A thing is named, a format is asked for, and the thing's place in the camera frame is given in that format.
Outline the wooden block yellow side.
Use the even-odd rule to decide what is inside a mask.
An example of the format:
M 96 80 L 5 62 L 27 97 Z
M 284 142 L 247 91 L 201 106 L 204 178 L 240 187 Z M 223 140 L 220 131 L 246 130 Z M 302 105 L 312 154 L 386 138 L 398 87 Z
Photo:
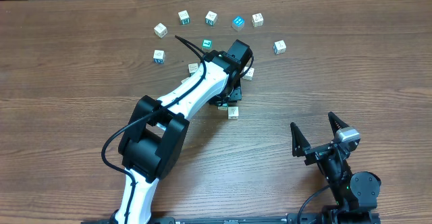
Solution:
M 245 67 L 244 72 L 245 72 L 245 74 L 242 78 L 245 80 L 252 80 L 253 74 L 254 74 L 254 68 L 253 67 Z

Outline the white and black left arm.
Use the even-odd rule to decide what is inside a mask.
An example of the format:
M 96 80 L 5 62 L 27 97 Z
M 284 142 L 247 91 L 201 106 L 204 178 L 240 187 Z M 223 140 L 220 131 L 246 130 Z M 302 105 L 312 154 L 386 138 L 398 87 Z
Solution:
M 249 45 L 235 40 L 227 51 L 204 52 L 182 42 L 198 55 L 197 71 L 165 96 L 142 97 L 118 132 L 126 185 L 110 223 L 149 223 L 157 184 L 177 162 L 193 115 L 207 103 L 221 107 L 242 98 L 240 79 L 254 60 Z

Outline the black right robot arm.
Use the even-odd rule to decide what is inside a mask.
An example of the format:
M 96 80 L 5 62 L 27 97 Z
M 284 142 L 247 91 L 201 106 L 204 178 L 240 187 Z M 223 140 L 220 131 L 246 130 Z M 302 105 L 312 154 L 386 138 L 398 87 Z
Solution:
M 327 185 L 308 197 L 297 213 L 287 215 L 288 223 L 322 224 L 365 224 L 380 223 L 377 208 L 381 180 L 374 173 L 361 171 L 353 173 L 347 162 L 351 152 L 360 143 L 357 129 L 342 121 L 335 113 L 328 113 L 333 140 L 327 144 L 312 147 L 300 128 L 292 122 L 292 155 L 304 157 L 306 165 L 316 164 L 327 181 Z M 307 204 L 322 192 L 330 189 L 334 205 L 327 205 L 320 213 L 306 213 Z

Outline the green top block number 4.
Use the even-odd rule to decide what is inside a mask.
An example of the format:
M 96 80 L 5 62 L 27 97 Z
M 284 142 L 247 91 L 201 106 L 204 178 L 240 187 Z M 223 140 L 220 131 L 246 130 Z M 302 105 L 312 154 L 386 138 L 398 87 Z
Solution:
M 227 111 L 228 106 L 227 105 L 222 105 L 222 106 L 218 106 L 218 110 L 222 110 L 222 111 Z

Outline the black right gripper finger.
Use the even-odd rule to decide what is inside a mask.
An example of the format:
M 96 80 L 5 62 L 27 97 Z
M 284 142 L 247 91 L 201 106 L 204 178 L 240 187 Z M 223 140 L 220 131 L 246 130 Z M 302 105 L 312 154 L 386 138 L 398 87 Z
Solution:
M 348 128 L 349 125 L 342 121 L 334 112 L 328 113 L 329 122 L 334 136 L 339 136 L 342 129 Z
M 303 157 L 311 146 L 294 122 L 290 124 L 290 129 L 292 134 L 292 155 L 294 157 Z

